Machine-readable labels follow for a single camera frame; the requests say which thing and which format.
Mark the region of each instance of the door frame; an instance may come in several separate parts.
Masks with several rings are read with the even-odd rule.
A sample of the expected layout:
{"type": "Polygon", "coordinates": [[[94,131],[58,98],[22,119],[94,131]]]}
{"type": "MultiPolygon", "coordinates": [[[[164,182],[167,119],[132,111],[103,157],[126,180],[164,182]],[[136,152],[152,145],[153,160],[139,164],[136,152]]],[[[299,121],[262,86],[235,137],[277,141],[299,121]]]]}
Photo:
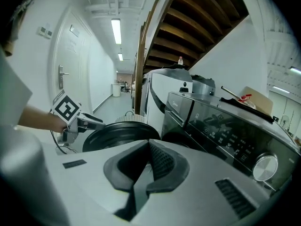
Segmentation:
{"type": "MultiPolygon", "coordinates": [[[[72,5],[68,5],[65,11],[63,12],[61,18],[59,19],[58,26],[53,34],[50,50],[49,50],[49,62],[48,62],[48,90],[50,96],[50,102],[56,97],[56,82],[55,77],[57,76],[57,70],[55,68],[55,62],[57,60],[57,50],[58,45],[61,40],[63,34],[63,28],[66,24],[67,18],[69,14],[73,14],[75,18],[79,21],[79,23],[83,26],[83,28],[87,31],[87,33],[91,36],[90,46],[92,44],[92,38],[94,33],[90,29],[89,25],[86,23],[85,19],[82,17],[81,13],[72,5]]],[[[92,113],[92,101],[91,101],[91,92],[90,92],[90,52],[88,55],[87,62],[87,94],[88,94],[88,113],[92,113]]]]}

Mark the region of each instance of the cardboard box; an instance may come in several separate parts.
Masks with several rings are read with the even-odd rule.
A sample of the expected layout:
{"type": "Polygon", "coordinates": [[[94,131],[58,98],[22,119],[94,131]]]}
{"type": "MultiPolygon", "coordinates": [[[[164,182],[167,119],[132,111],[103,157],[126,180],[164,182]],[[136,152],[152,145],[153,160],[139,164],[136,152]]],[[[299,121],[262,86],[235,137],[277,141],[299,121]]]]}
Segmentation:
{"type": "Polygon", "coordinates": [[[256,109],[258,111],[267,115],[271,115],[273,102],[269,98],[248,86],[246,86],[242,91],[242,95],[247,94],[252,94],[252,96],[250,97],[250,101],[256,105],[256,109]]]}

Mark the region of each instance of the white trash bin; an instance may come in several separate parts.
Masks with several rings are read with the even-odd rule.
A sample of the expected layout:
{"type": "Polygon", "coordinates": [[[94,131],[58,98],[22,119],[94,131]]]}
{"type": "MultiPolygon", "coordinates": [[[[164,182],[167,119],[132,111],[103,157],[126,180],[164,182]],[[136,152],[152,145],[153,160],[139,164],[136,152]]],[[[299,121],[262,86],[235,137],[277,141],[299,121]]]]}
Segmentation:
{"type": "Polygon", "coordinates": [[[113,96],[119,97],[120,96],[120,84],[112,84],[113,86],[113,96]]]}

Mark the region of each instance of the washing machine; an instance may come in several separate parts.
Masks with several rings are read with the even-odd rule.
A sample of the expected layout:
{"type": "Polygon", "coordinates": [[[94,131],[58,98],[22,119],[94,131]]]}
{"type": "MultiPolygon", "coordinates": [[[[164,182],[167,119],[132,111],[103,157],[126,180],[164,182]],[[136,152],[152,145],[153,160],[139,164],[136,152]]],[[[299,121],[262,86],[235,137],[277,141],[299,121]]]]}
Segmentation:
{"type": "Polygon", "coordinates": [[[143,77],[140,115],[161,135],[168,93],[192,92],[192,79],[184,69],[157,69],[143,77]]]}
{"type": "Polygon", "coordinates": [[[161,140],[215,155],[269,195],[292,179],[299,147],[276,123],[208,95],[169,93],[161,140]]]}

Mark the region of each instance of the vent grille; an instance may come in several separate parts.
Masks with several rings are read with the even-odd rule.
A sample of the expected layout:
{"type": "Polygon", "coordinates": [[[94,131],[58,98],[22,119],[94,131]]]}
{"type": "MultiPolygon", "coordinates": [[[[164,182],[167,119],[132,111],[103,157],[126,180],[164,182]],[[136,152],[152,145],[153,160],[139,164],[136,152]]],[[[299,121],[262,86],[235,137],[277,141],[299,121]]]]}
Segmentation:
{"type": "Polygon", "coordinates": [[[244,218],[256,210],[230,180],[219,180],[216,181],[215,184],[239,218],[244,218]]]}
{"type": "Polygon", "coordinates": [[[174,168],[174,159],[160,148],[150,144],[154,180],[165,177],[174,168]]]}

